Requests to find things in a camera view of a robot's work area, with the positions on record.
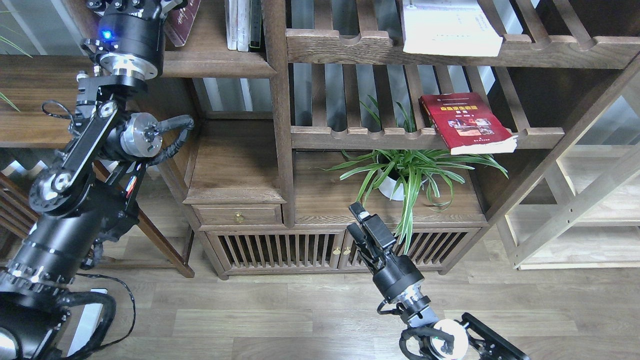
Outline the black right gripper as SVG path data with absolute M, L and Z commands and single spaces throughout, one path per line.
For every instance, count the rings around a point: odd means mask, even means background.
M 358 221 L 347 226 L 358 255 L 370 272 L 377 273 L 386 266 L 396 239 L 382 219 L 378 215 L 370 215 L 361 203 L 352 203 L 349 210 Z

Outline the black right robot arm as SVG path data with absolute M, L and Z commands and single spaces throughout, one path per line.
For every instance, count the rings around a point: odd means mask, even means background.
M 460 320 L 439 319 L 422 294 L 425 279 L 407 255 L 397 255 L 396 239 L 377 214 L 359 202 L 349 207 L 356 222 L 348 225 L 359 256 L 382 294 L 380 315 L 400 316 L 407 328 L 398 340 L 409 360 L 459 360 L 473 347 L 482 360 L 526 360 L 528 355 L 470 313 Z

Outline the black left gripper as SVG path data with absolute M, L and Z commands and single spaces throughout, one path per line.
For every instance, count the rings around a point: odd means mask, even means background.
M 165 20 L 174 9 L 182 9 L 182 0 L 87 0 L 86 6 L 102 20 L 119 17 Z

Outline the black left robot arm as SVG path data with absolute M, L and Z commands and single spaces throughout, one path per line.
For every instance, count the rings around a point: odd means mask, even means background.
M 38 221 L 1 271 L 1 358 L 61 360 L 57 342 L 75 306 L 101 305 L 102 317 L 86 344 L 70 355 L 84 360 L 105 348 L 117 303 L 109 294 L 72 292 L 78 269 L 91 269 L 107 240 L 139 222 L 136 200 L 150 166 L 174 157 L 195 122 L 190 115 L 158 121 L 126 109 L 163 72 L 164 24 L 187 0 L 89 0 L 98 13 L 97 38 L 82 47 L 94 76 L 77 76 L 71 141 L 29 192 Z

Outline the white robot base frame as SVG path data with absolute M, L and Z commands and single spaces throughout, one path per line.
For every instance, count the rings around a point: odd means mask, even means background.
M 80 320 L 78 321 L 77 328 L 71 340 L 70 348 L 67 352 L 67 357 L 71 357 L 77 353 L 78 350 L 86 346 L 87 342 L 89 342 L 100 322 L 102 309 L 102 303 L 96 303 L 95 301 L 84 305 Z

